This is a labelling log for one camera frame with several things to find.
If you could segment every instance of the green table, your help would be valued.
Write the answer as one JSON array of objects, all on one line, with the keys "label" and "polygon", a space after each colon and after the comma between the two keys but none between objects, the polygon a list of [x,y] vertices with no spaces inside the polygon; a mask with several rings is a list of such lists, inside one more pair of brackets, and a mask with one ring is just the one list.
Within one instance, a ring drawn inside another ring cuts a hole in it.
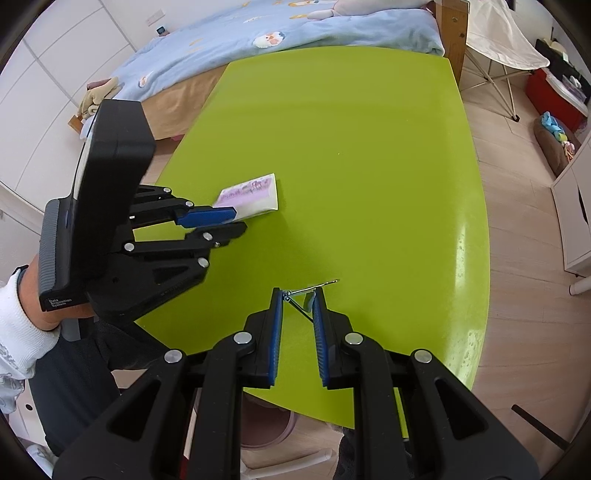
[{"label": "green table", "polygon": [[[472,385],[486,329],[489,242],[472,137],[449,62],[400,50],[320,47],[233,62],[158,184],[196,204],[275,173],[280,209],[212,252],[205,282],[140,320],[193,353],[266,309],[273,287],[339,278],[331,309],[384,348],[427,348]],[[144,229],[138,239],[181,238]],[[258,396],[353,426],[328,392],[313,328],[285,308],[277,384]]]}]

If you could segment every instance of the human hand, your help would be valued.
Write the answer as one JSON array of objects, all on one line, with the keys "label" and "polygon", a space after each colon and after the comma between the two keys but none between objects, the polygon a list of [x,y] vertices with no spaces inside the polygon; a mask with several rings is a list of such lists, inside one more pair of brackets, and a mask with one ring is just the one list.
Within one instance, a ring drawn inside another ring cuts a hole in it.
[{"label": "human hand", "polygon": [[95,313],[88,303],[52,312],[42,311],[39,303],[38,273],[39,264],[38,255],[36,255],[25,271],[18,288],[18,300],[33,325],[40,330],[49,331],[56,328],[63,319],[84,319],[94,316]]}]

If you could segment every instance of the plush toy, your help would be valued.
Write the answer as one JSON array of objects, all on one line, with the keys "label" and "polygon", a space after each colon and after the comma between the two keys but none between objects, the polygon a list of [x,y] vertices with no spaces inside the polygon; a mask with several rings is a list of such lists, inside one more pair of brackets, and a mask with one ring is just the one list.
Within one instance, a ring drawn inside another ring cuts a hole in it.
[{"label": "plush toy", "polygon": [[428,0],[337,0],[331,10],[317,10],[308,14],[311,20],[330,17],[370,15],[394,8],[421,8]]}]

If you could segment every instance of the small device on wall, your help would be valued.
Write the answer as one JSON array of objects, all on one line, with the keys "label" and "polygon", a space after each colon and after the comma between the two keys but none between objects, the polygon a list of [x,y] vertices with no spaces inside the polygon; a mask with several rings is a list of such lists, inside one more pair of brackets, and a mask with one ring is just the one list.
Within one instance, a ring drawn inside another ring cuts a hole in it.
[{"label": "small device on wall", "polygon": [[159,37],[165,37],[170,32],[168,30],[166,30],[166,27],[162,26],[162,27],[158,27],[156,29],[156,33],[158,34]]}]

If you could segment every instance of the white table leg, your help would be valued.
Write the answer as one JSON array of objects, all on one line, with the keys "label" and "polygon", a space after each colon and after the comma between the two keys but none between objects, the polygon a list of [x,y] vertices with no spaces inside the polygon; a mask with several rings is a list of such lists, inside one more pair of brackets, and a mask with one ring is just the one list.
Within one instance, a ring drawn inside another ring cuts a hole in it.
[{"label": "white table leg", "polygon": [[579,293],[583,293],[584,291],[588,290],[591,290],[591,277],[579,280],[569,287],[569,292],[571,295],[578,295]]}]

